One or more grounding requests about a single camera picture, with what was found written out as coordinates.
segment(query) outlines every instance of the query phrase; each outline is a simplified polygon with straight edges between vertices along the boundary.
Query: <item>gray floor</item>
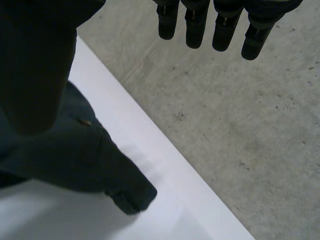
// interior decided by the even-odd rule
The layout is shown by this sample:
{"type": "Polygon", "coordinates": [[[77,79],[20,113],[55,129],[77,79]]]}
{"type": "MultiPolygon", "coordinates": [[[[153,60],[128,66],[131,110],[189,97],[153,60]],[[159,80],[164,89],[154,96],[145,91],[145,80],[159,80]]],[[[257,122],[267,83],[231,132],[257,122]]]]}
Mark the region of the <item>gray floor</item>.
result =
{"type": "Polygon", "coordinates": [[[158,37],[151,0],[108,0],[78,30],[257,240],[320,240],[320,2],[274,28],[259,58],[241,58],[243,14],[230,48],[158,37]]]}

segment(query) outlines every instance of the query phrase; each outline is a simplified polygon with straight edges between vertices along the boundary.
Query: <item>glove finger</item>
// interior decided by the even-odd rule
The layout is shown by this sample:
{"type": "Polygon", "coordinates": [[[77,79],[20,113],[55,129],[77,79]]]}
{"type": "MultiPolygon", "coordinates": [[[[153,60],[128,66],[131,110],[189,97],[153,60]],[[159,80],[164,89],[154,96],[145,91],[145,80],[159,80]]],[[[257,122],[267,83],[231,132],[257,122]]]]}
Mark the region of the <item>glove finger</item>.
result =
{"type": "Polygon", "coordinates": [[[180,0],[166,1],[166,5],[159,4],[156,13],[159,17],[159,36],[170,40],[175,35],[180,0]]]}
{"type": "Polygon", "coordinates": [[[218,16],[215,21],[212,47],[223,52],[228,49],[231,43],[244,7],[238,2],[224,3],[221,0],[215,0],[213,3],[218,16]]]}
{"type": "Polygon", "coordinates": [[[186,45],[197,49],[201,46],[206,29],[210,0],[182,0],[186,6],[186,45]]]}
{"type": "Polygon", "coordinates": [[[246,60],[256,59],[275,23],[282,16],[274,18],[258,18],[249,15],[250,26],[245,34],[245,41],[242,46],[241,55],[246,60]]]}

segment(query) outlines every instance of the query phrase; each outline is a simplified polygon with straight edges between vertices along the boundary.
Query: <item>white paper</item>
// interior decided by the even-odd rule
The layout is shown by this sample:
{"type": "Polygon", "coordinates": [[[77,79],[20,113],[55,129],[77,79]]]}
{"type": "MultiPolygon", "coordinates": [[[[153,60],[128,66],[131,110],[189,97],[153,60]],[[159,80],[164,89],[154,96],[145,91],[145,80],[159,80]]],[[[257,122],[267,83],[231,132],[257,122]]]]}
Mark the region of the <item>white paper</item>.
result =
{"type": "Polygon", "coordinates": [[[103,194],[27,182],[0,190],[1,240],[254,239],[80,38],[69,78],[158,195],[126,216],[103,194]]]}

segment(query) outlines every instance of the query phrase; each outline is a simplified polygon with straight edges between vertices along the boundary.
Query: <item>black glove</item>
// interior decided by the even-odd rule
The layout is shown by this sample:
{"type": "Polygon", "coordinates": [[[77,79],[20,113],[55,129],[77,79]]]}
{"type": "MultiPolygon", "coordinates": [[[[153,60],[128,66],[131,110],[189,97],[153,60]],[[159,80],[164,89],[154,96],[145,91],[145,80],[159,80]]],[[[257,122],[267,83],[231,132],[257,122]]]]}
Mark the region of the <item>black glove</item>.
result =
{"type": "MultiPolygon", "coordinates": [[[[175,33],[180,0],[153,0],[158,4],[159,36],[170,40],[175,33]]],[[[242,57],[258,57],[270,31],[286,13],[297,8],[303,0],[213,0],[218,12],[212,47],[225,51],[232,40],[240,15],[245,8],[250,26],[245,34],[242,57]]],[[[207,21],[210,0],[181,0],[185,5],[186,44],[200,47],[207,21]]]]}

